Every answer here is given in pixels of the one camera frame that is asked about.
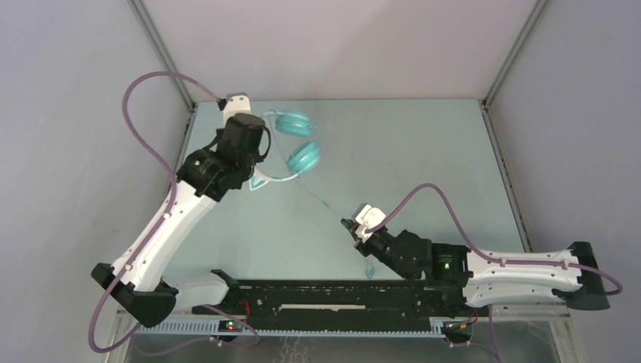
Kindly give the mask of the teal cat ear headphones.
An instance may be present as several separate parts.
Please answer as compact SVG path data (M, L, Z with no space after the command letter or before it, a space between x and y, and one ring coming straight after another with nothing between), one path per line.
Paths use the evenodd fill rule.
M260 117L272 133L271 149L249 192L266 212L270 240L292 247L296 262L337 257L347 244L339 220L358 181L339 155L343 140L331 140L299 111L268 110Z

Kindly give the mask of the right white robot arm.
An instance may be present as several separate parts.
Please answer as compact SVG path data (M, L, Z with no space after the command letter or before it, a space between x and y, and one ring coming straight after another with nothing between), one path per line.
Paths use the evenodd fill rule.
M450 316L503 303L564 303L580 311L610 307L588 242L551 253L501 255L434 243L407 230L394 236L381 228L367 236L365 226L353 219L340 223L361 255L374 257L404 280L441 290L440 307Z

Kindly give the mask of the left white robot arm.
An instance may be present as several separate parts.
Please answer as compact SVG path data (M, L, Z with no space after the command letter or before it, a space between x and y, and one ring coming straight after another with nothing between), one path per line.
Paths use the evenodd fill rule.
M191 230L227 192L240 190L266 156L259 146L271 133L248 113L229 118L214 140L189 154L163 206L141 236L112 264L97 264L91 276L141 326L159 325L173 312L210 305L229 315L239 295L223 272L182 279L163 275Z

